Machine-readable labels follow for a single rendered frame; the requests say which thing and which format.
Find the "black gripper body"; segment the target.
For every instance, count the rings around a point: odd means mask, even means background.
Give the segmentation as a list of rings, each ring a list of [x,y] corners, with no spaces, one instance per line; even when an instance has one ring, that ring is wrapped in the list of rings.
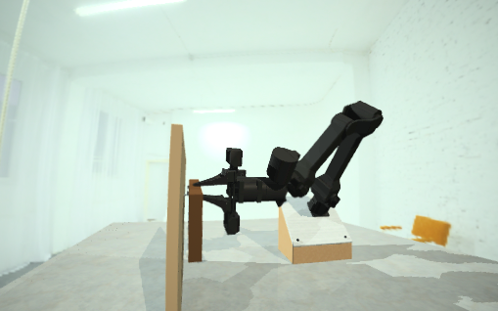
[[[240,215],[236,211],[236,202],[262,203],[266,198],[266,183],[263,177],[238,177],[238,167],[243,166],[243,151],[238,148],[226,148],[228,170],[227,212],[223,213],[223,227],[227,235],[240,231]],[[233,196],[232,196],[233,193]]]

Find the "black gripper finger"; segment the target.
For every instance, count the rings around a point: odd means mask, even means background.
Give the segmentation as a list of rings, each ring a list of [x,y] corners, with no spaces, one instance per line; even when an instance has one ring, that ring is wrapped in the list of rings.
[[[228,170],[226,170],[225,168],[222,168],[221,173],[211,178],[194,183],[194,187],[220,186],[220,185],[228,185]]]
[[[203,195],[203,201],[221,208],[223,213],[227,212],[227,200],[223,197],[223,195],[219,196]]]

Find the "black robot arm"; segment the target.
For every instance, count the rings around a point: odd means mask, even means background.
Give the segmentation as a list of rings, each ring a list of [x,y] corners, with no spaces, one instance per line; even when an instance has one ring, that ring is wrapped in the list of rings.
[[[272,150],[266,173],[265,201],[275,201],[281,207],[289,193],[294,199],[314,194],[307,206],[313,217],[330,217],[329,209],[340,202],[340,178],[362,140],[383,122],[383,112],[362,101],[343,106],[331,125],[321,134],[301,159],[296,150],[276,147]],[[336,151],[335,151],[336,150]],[[315,178],[316,172],[335,152],[326,172]],[[328,216],[329,215],[329,216]]]

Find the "brown wooden picture frame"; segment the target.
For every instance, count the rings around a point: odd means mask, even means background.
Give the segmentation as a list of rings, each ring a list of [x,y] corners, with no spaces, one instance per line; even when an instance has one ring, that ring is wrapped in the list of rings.
[[[204,207],[202,189],[194,187],[194,183],[197,182],[200,182],[199,179],[189,179],[189,186],[187,186],[189,208],[186,229],[188,229],[189,248],[186,250],[186,258],[188,258],[188,263],[202,262]]]

